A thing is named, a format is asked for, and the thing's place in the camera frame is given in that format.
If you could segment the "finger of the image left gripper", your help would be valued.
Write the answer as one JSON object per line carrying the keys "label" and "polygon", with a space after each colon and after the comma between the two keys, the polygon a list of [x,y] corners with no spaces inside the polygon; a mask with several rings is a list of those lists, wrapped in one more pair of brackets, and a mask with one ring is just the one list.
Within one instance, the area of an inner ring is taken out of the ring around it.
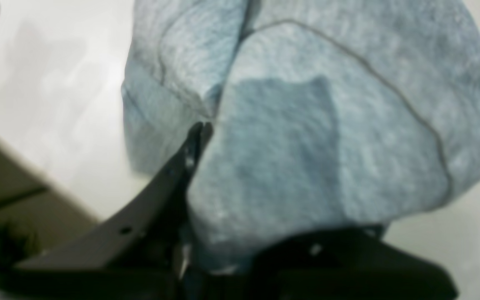
{"label": "finger of the image left gripper", "polygon": [[0,275],[0,300],[184,300],[180,230],[188,224],[189,183],[211,135],[211,123],[197,123],[123,209]]}

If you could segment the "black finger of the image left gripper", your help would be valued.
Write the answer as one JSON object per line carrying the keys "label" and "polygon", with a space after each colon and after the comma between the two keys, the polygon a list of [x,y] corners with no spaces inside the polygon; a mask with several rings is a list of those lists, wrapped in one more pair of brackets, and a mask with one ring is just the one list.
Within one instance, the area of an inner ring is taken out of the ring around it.
{"label": "black finger of the image left gripper", "polygon": [[449,273],[381,240],[379,226],[297,235],[245,275],[206,279],[208,300],[455,300]]}

